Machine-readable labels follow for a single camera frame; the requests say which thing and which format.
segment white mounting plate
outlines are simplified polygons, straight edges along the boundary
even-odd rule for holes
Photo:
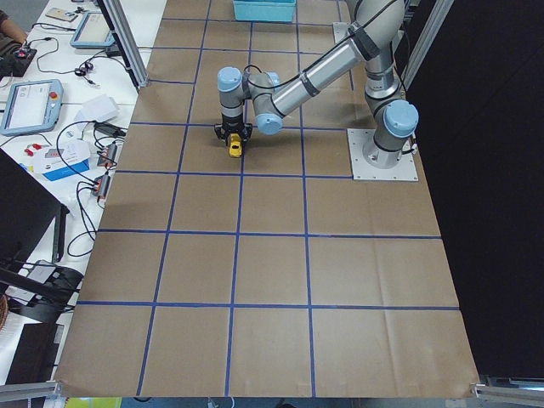
[[[393,168],[381,169],[369,164],[363,157],[363,144],[374,136],[374,129],[348,129],[349,155],[354,180],[411,181],[419,180],[412,154],[403,155]],[[404,150],[410,149],[406,141]]]
[[[334,43],[338,43],[348,34],[348,23],[332,23],[332,33],[334,34]]]

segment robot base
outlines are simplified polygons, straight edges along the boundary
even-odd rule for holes
[[[349,155],[354,180],[365,181],[411,181],[419,180],[412,154],[403,155],[393,168],[381,169],[372,166],[363,157],[363,145],[374,135],[374,129],[348,129]],[[405,150],[410,149],[409,142]]]

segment yellow-green object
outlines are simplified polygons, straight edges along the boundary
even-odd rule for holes
[[[238,133],[232,133],[229,136],[229,156],[239,158],[241,154],[241,137]]]
[[[122,398],[70,398],[66,408],[120,408]]]

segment blue plastic bin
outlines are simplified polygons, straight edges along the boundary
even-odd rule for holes
[[[297,0],[233,0],[235,17],[241,21],[279,21],[290,23]]]

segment blue joint cap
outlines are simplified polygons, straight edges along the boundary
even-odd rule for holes
[[[283,128],[283,120],[274,113],[261,113],[255,119],[260,133],[276,134]]]
[[[272,85],[277,87],[278,85],[281,84],[280,76],[276,72],[267,72],[266,74],[269,76],[270,80],[272,81]]]
[[[234,91],[241,83],[241,72],[238,68],[225,66],[218,72],[218,90]]]
[[[419,113],[414,105],[403,99],[391,102],[383,114],[385,128],[395,137],[404,139],[416,130]]]

